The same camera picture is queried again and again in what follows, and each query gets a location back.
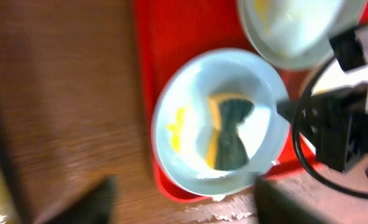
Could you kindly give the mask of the light blue plate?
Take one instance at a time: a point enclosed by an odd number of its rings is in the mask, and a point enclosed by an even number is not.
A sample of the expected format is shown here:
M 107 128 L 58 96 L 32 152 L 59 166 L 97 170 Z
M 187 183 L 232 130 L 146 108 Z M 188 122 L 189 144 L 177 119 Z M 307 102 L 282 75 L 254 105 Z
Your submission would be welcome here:
M 247 163 L 214 170 L 206 163 L 214 132 L 209 98 L 225 93 L 245 96 L 254 109 L 238 127 Z M 168 81 L 156 104 L 151 136 L 156 160 L 180 189 L 201 196 L 229 195 L 251 186 L 281 154 L 289 122 L 276 105 L 288 98 L 278 72 L 242 49 L 211 50 L 184 64 Z

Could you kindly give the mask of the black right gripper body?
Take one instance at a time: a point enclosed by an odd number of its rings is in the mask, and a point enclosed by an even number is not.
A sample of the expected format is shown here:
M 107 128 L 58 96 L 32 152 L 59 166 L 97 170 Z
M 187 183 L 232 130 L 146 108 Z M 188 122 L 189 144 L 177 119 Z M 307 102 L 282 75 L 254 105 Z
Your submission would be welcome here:
M 334 54 L 313 77 L 333 77 L 337 85 L 317 93 L 314 83 L 304 103 L 283 100 L 276 108 L 315 147 L 318 162 L 347 172 L 368 154 L 368 26 L 345 30 L 329 43 Z

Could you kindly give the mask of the yellow green sponge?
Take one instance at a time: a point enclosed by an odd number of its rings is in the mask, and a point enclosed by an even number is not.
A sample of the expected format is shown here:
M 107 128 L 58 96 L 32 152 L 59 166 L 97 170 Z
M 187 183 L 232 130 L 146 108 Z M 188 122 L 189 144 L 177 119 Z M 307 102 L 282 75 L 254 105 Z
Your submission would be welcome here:
M 238 133 L 238 127 L 251 115 L 254 104 L 243 95 L 221 93 L 210 96 L 212 136 L 205 163 L 213 170 L 237 170 L 247 165 L 249 158 Z

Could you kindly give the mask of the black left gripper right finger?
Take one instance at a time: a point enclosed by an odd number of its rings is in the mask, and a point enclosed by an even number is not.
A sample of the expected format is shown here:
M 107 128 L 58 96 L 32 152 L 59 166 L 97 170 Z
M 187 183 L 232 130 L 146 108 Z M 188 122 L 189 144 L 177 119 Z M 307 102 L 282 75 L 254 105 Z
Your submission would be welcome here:
M 253 197 L 259 224 L 327 223 L 322 216 L 306 209 L 262 177 L 256 178 Z

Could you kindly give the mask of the red plastic tray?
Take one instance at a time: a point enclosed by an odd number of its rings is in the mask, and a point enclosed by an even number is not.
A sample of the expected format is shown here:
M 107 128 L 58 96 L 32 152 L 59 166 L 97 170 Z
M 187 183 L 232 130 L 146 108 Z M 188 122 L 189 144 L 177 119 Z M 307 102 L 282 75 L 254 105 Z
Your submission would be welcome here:
M 178 68 L 191 58 L 213 49 L 234 47 L 256 52 L 240 27 L 237 3 L 233 0 L 132 1 L 141 74 L 141 89 L 148 133 L 158 96 Z M 310 70 L 294 71 L 278 68 L 290 97 L 300 90 Z M 187 192 L 172 183 L 156 162 L 151 147 L 154 182 L 168 199 L 191 203 L 207 199 Z M 291 139 L 278 158 L 279 164 L 267 173 L 271 179 L 304 172 L 297 160 Z

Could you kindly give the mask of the mint green plate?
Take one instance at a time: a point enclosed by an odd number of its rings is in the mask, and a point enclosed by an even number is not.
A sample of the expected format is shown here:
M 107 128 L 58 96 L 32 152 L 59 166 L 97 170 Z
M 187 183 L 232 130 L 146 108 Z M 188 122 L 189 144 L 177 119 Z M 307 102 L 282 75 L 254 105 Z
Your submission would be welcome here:
M 238 0 L 242 29 L 272 65 L 305 70 L 333 55 L 329 38 L 359 23 L 367 0 Z

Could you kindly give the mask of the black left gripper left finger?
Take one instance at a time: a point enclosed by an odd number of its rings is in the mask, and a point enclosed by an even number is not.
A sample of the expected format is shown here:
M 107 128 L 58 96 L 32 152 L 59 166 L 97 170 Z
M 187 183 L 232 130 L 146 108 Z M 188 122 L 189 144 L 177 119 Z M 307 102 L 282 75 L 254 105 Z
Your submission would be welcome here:
M 46 224 L 109 224 L 116 194 L 115 182 L 114 177 L 106 177 Z

